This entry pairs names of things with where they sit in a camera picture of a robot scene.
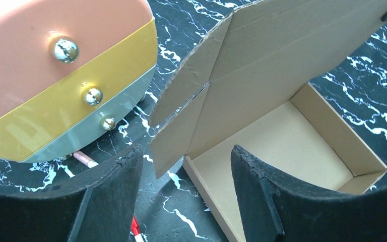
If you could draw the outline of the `brown cardboard box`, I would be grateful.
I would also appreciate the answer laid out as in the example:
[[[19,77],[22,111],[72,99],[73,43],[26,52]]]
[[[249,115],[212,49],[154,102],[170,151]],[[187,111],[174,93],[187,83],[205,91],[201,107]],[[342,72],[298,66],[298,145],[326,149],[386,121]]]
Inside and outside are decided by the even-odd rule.
[[[310,79],[332,70],[384,22],[387,1],[253,1],[219,22],[183,60],[150,125],[155,174],[179,159],[229,241],[247,241],[231,170],[239,145],[312,185],[351,195],[384,162]]]

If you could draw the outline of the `round white drawer cabinet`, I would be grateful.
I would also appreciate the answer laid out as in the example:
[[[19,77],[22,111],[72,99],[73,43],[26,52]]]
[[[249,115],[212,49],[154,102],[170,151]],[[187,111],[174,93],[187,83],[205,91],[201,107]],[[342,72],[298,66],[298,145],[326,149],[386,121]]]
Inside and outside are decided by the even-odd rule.
[[[144,98],[156,64],[147,1],[0,1],[0,159],[84,148]]]

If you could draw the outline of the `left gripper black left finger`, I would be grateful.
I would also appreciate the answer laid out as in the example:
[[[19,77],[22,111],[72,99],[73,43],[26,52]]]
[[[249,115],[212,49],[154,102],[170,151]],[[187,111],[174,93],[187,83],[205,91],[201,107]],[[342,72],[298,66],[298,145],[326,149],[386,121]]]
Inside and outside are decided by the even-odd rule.
[[[0,241],[128,241],[142,170],[134,144],[40,192],[0,192]]]

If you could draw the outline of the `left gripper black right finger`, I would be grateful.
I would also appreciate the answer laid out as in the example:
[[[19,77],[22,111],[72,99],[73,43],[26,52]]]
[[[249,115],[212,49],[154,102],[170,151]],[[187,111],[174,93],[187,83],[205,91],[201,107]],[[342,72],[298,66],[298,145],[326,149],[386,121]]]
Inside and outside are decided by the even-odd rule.
[[[231,170],[247,241],[387,241],[387,187],[364,195],[321,188],[239,145]]]

